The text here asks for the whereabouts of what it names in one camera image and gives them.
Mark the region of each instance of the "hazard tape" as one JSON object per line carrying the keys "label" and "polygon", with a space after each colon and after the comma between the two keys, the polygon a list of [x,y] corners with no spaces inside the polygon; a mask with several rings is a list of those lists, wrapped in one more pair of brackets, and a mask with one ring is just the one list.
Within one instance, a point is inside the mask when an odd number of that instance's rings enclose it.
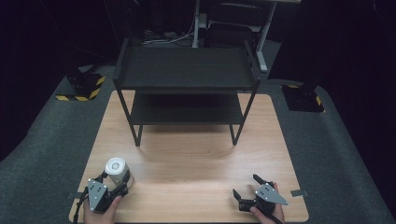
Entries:
{"label": "hazard tape", "polygon": [[[294,86],[294,85],[288,85],[288,87],[290,87],[290,88],[300,88],[300,87],[298,87],[298,86]],[[322,106],[322,104],[321,104],[321,100],[320,100],[320,98],[319,98],[319,96],[317,95],[317,98],[316,98],[316,100],[317,100],[317,104],[318,104],[318,106]]]}
{"label": "hazard tape", "polygon": [[95,90],[87,95],[65,95],[65,94],[55,94],[57,100],[60,101],[90,101],[94,100],[96,96],[99,94],[99,90],[102,87],[103,82],[105,81],[105,77],[101,77],[97,80],[95,85]]}

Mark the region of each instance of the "gray carpet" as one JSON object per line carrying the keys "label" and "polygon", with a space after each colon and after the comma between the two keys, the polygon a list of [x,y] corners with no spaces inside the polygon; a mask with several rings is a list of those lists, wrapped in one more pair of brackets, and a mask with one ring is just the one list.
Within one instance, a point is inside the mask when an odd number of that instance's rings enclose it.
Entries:
{"label": "gray carpet", "polygon": [[[271,66],[279,44],[266,47]],[[115,90],[113,71],[113,65],[99,68],[106,80],[93,101],[50,97],[26,138],[1,161],[0,223],[70,223],[67,196],[78,188]],[[326,91],[317,90],[325,113],[291,112],[280,84],[288,83],[264,82],[260,93],[272,97],[300,186],[309,193],[306,223],[395,223]]]}

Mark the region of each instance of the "shelf tier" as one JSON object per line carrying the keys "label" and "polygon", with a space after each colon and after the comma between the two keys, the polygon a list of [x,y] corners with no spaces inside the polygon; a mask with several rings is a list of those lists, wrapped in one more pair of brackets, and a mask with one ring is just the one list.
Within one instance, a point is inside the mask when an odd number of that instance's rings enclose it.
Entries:
{"label": "shelf tier", "polygon": [[248,55],[242,49],[128,48],[114,78],[123,90],[252,90],[260,76],[252,74]]}
{"label": "shelf tier", "polygon": [[131,113],[133,125],[240,124],[243,120],[237,93],[137,93]]}

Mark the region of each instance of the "wooden tabletop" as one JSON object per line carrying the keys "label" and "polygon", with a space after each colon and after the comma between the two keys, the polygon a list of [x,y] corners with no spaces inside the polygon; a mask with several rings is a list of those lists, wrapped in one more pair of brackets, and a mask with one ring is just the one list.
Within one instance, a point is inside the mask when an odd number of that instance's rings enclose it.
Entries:
{"label": "wooden tabletop", "polygon": [[[132,107],[134,92],[123,93]],[[249,94],[238,96],[245,108]],[[143,132],[141,146],[135,147],[120,99],[113,92],[78,191],[103,172],[109,159],[124,158],[134,183],[120,203],[116,222],[257,222],[250,213],[238,211],[233,197],[233,189],[242,198],[255,197],[260,185],[253,174],[278,184],[289,201],[283,206],[286,221],[308,220],[304,198],[290,194],[300,187],[268,95],[256,96],[237,146],[227,125],[145,126]],[[114,189],[109,178],[105,183]]]}

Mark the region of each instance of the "black metal shelf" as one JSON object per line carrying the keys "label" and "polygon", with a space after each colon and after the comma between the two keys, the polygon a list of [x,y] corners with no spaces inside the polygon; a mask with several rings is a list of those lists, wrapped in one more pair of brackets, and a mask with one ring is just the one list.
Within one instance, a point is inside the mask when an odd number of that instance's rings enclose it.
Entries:
{"label": "black metal shelf", "polygon": [[[143,126],[158,124],[229,125],[236,145],[261,82],[248,43],[241,49],[161,49],[129,48],[128,42],[122,45],[113,81],[137,147]],[[124,90],[135,91],[131,112]],[[251,91],[244,113],[238,91]]]}
{"label": "black metal shelf", "polygon": [[131,121],[149,124],[240,124],[243,115],[234,94],[145,94],[137,92]]}

